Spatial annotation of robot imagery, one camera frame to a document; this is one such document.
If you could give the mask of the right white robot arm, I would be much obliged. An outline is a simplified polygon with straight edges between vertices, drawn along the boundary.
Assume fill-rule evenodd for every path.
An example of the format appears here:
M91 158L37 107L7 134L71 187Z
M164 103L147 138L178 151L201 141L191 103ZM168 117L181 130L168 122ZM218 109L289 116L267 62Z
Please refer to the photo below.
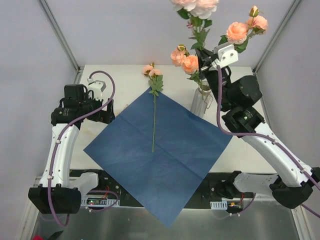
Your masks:
M313 187L318 187L320 169L297 158L254 108L262 98L257 78L245 75L231 81L229 66L238 60L232 44L195 52L199 75L207 80L217 102L216 122L220 130L249 144L276 171L269 175L234 171L214 188L216 194L232 199L249 192L272 196L288 209L302 205L311 196Z

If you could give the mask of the aluminium frame post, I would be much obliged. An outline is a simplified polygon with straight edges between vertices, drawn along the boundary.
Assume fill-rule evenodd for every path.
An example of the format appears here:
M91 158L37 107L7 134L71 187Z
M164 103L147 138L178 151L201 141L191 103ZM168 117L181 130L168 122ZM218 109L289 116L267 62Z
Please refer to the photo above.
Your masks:
M78 64L68 42L67 39L65 38L58 21L56 20L53 11L51 10L51 7L49 6L49 3L47 0L38 0L37 1L40 8L44 12L44 15L47 19L47 21L50 24L51 29L53 30L60 46L62 47L62 50L64 51L66 57L68 58L71 66L75 70L77 74L80 73L81 66Z
M252 72L254 75L256 75L259 72L259 70L267 60L268 56L271 54L278 39L280 38L281 34L285 30L286 26L288 25L288 23L290 22L290 20L292 19L293 15L295 14L302 2L303 0L293 0L290 4L288 10L285 12L285 15L283 16L270 41L268 42L266 48L264 49L261 57L259 58L256 66L253 68Z

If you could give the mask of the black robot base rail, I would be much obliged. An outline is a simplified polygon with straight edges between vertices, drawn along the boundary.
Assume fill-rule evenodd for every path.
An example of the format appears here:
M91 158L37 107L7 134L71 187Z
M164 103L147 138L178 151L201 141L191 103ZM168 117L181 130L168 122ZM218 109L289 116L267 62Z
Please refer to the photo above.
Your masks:
M98 186L94 189L106 190L115 192L119 197L119 204L122 207L142 207L142 204L132 195L130 191L127 191L120 183L113 179L107 172L100 169L88 169L80 170L73 169L69 175L71 177L79 177L84 173L96 173L98 174ZM247 204L244 203L245 199L250 199L254 196L252 192L241 193L236 191L231 199L222 197L218 194L217 189L228 178L232 177L232 173L208 173L200 184L195 185L188 183L180 178L172 179L160 179L151 182L149 186L143 190L143 198L149 199L152 195L155 195L160 200L173 197L173 204L177 204L177 199L185 199L189 197L188 202L184 206L186 209L207 209L210 202L221 202L226 200L227 212L236 214L243 211Z

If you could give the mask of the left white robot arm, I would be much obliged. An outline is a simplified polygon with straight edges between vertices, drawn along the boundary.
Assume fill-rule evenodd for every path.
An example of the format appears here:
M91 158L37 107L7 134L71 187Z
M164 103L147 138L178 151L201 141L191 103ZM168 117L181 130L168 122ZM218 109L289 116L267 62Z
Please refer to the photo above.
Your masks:
M67 84L64 97L51 113L52 136L46 167L37 187L28 191L29 200L42 214L76 214L82 198L90 191L99 195L106 183L97 173L85 172L70 182L70 166L76 139L84 116L87 120L111 123L115 119L113 100L104 110L106 84L96 80L89 85Z

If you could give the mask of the pale pink rose stem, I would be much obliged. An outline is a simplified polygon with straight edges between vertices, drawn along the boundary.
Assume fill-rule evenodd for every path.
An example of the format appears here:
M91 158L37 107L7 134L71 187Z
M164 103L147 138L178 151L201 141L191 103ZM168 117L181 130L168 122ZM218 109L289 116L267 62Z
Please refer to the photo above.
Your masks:
M192 50L203 50L205 41L212 25L210 16L217 11L219 0L171 0L176 13L188 21L187 27L191 29L192 35L189 39L195 43Z

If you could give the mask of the left aluminium frame post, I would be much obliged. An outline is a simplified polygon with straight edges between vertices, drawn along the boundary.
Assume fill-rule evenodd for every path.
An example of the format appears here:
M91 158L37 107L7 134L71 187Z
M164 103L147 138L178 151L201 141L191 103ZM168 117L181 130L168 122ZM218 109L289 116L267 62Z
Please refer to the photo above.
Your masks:
M80 73L81 66L78 64L68 42L67 39L65 38L58 21L56 20L53 11L51 10L51 7L49 6L49 3L47 0L38 0L37 1L40 8L44 12L44 15L47 19L47 21L50 24L51 29L53 30L60 46L62 47L62 50L64 51L66 57L68 58L71 66L75 70L77 74Z

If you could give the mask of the blue wrapping paper sheet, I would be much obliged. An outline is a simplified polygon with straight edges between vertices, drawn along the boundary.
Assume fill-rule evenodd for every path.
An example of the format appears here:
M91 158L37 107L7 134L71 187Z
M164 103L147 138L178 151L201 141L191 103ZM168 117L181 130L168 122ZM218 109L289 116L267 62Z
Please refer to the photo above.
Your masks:
M152 152L154 103L145 91L84 149L113 179L166 227L190 199L143 190L160 179L179 178L197 188L231 141L218 127L194 115L164 94L156 98L155 149Z

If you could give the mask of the red object at bottom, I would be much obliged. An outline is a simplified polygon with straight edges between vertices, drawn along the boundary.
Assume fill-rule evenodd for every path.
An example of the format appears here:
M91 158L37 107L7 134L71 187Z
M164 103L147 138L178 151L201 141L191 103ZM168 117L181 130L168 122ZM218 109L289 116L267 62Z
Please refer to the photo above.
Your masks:
M41 236L35 235L32 240L44 240Z

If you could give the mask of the peach rose bud stem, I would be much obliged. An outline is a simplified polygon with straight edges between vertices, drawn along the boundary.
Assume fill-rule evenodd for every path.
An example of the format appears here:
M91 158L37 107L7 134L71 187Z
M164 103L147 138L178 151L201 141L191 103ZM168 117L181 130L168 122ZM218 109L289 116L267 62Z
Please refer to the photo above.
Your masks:
M205 51L206 39L213 25L210 19L212 13L217 11L218 0L172 0L176 13L187 20L187 28L191 29L191 40L195 43L191 50L197 51L190 54L184 44L179 44L170 55L171 61L175 67L181 67L182 70L192 80L203 87L203 81L200 77L199 63L200 52ZM231 23L225 34L220 36L219 47L231 48L238 53L246 50L249 40L257 35L263 35L269 27L268 21L262 16L259 8L254 5L248 13L246 22Z

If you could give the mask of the right aluminium frame post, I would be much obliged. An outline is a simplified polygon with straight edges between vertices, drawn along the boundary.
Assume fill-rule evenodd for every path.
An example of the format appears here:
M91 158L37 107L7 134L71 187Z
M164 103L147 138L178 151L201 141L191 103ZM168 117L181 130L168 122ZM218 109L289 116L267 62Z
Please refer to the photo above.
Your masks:
M303 0L293 0L290 4L288 10L285 12L285 15L283 16L270 41L268 42L266 48L264 49L261 57L259 58L256 66L253 68L252 72L254 75L256 75L259 72L259 70L267 60L268 56L271 54L278 39L280 38L281 34L285 30L286 26L288 25L288 23L290 22L290 20L292 19L293 15L295 14L302 2Z

